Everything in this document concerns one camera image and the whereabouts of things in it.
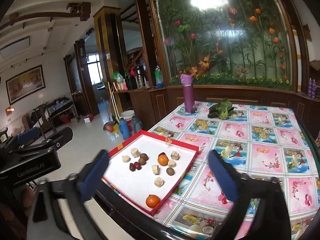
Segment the person's left hand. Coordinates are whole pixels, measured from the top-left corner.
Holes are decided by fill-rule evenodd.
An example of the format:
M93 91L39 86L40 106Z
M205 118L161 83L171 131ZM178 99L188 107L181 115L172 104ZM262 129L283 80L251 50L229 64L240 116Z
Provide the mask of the person's left hand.
M1 217L10 226L22 226L26 229L34 197L35 192L28 184L14 189L3 188L1 190Z

